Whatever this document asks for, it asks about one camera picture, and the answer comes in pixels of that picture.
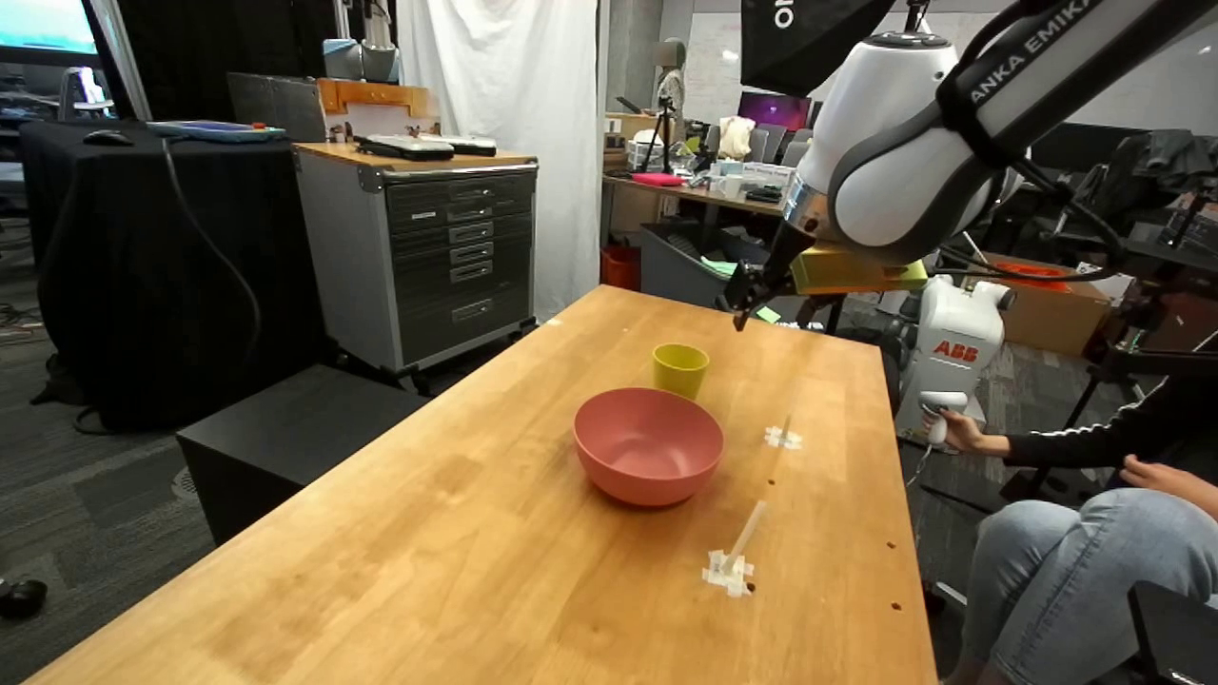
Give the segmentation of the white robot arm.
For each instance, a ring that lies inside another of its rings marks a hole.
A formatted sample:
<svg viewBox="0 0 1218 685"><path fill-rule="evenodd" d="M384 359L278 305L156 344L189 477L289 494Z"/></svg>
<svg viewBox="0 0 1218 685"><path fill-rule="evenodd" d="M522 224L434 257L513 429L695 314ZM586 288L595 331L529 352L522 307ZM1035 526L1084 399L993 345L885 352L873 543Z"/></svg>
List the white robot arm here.
<svg viewBox="0 0 1218 685"><path fill-rule="evenodd" d="M852 252L919 257L975 217L980 186L1120 75L1215 11L1215 0L1008 0L961 53L894 0L742 0L742 80L779 94L828 85L804 184L770 261L728 280L744 322L828 227Z"/></svg>

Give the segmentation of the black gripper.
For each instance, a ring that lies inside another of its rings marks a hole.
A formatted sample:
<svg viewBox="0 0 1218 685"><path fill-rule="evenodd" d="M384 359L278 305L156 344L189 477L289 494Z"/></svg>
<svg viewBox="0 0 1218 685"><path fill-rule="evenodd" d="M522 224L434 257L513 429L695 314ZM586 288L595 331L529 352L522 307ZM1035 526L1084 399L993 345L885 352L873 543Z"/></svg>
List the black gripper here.
<svg viewBox="0 0 1218 685"><path fill-rule="evenodd" d="M755 321L755 307L770 305L791 280L791 257L804 255L810 245L810 231L779 224L761 265L733 265L722 288L733 331L742 331Z"/></svg>

